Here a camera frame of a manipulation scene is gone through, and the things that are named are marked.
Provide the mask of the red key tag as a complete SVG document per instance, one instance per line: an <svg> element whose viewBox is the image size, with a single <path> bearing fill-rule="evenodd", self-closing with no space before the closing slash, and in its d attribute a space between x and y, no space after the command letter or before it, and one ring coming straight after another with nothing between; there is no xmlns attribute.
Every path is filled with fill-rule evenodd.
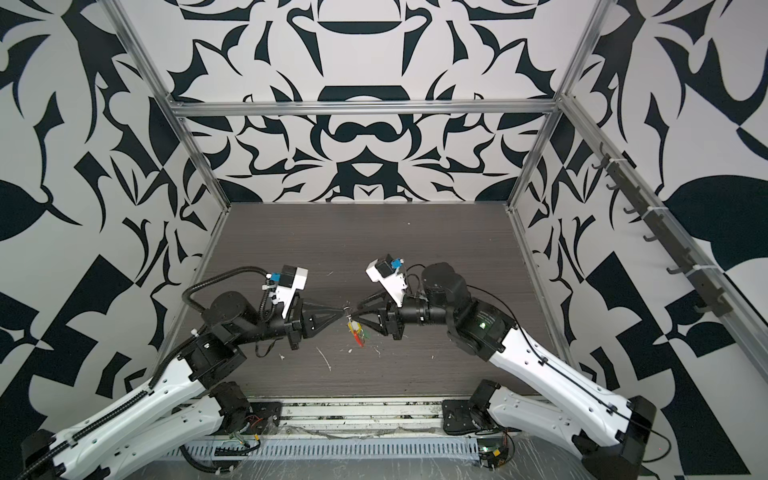
<svg viewBox="0 0 768 480"><path fill-rule="evenodd" d="M352 334L353 334L353 337L354 337L355 342L357 343L357 345L359 347L363 348L364 345L365 345L365 338L364 338L363 333L360 330L353 330Z"/></svg>

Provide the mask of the yellow key tag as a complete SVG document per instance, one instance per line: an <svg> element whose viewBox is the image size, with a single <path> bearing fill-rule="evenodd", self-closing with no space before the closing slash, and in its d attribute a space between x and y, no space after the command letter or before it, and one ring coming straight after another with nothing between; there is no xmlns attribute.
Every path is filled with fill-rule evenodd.
<svg viewBox="0 0 768 480"><path fill-rule="evenodd" d="M358 322L356 322L356 321L349 321L347 323L347 326L348 326L349 330L352 333L354 333L354 334L357 334L357 333L359 333L362 330L361 325Z"/></svg>

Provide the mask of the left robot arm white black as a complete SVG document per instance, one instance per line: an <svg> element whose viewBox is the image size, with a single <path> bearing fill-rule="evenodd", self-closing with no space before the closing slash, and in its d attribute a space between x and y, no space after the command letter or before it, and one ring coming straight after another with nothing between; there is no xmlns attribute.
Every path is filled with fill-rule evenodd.
<svg viewBox="0 0 768 480"><path fill-rule="evenodd" d="M228 291L205 307L193 294L232 277L254 273L265 283L259 306ZM342 308L305 302L307 272L285 267L270 273L238 267L188 287L185 305L204 321L200 329L159 361L134 391L91 417L50 432L41 429L21 444L21 479L118 479L166 451L215 433L248 428L251 404L228 376L242 365L247 344L286 339L292 349L345 317Z"/></svg>

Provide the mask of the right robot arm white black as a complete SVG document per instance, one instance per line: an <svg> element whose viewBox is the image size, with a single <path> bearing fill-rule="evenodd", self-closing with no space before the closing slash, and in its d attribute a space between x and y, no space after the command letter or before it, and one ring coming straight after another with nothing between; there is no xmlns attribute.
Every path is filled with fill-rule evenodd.
<svg viewBox="0 0 768 480"><path fill-rule="evenodd" d="M394 339L408 324L444 325L466 353L503 370L542 395L528 400L484 380L471 403L500 430L517 430L556 445L596 479L637 479L648 463L657 409L642 396L626 398L586 378L541 346L510 313L478 299L445 262L422 270L418 293L408 290L399 259L385 256L366 268L381 286L382 303L360 303L354 321Z"/></svg>

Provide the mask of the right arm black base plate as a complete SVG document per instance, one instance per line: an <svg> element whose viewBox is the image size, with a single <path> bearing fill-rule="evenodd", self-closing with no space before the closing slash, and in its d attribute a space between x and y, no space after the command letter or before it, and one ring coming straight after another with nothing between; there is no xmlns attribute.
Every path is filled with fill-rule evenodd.
<svg viewBox="0 0 768 480"><path fill-rule="evenodd" d="M484 414L470 400L443 400L442 429L445 434L460 436L489 430Z"/></svg>

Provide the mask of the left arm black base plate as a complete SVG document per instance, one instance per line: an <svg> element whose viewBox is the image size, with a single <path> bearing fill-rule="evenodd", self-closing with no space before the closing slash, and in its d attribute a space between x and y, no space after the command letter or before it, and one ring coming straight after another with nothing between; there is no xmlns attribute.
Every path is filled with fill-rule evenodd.
<svg viewBox="0 0 768 480"><path fill-rule="evenodd" d="M251 401L241 433L247 436L261 436L276 431L281 424L282 410L282 401Z"/></svg>

